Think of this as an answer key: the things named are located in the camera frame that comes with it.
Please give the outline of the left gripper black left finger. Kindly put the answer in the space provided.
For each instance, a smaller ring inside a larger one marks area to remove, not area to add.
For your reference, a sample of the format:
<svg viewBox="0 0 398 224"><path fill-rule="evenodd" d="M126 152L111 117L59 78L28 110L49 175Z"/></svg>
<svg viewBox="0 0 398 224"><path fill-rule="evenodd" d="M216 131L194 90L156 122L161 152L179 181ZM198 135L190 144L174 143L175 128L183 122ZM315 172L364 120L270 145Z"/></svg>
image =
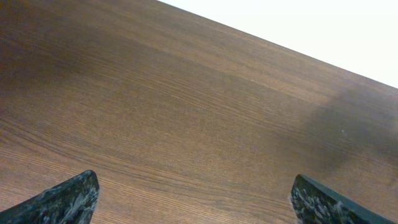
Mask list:
<svg viewBox="0 0 398 224"><path fill-rule="evenodd" d="M89 224L99 194L96 173L86 170L2 211L1 224Z"/></svg>

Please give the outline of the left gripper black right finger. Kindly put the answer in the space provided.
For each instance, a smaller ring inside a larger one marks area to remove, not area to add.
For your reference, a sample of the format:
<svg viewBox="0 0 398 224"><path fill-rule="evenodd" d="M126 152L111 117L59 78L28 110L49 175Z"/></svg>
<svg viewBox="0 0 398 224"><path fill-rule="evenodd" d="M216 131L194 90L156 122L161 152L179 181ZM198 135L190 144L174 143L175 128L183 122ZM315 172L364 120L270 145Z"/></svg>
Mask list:
<svg viewBox="0 0 398 224"><path fill-rule="evenodd" d="M290 202L300 223L394 224L302 174L294 180Z"/></svg>

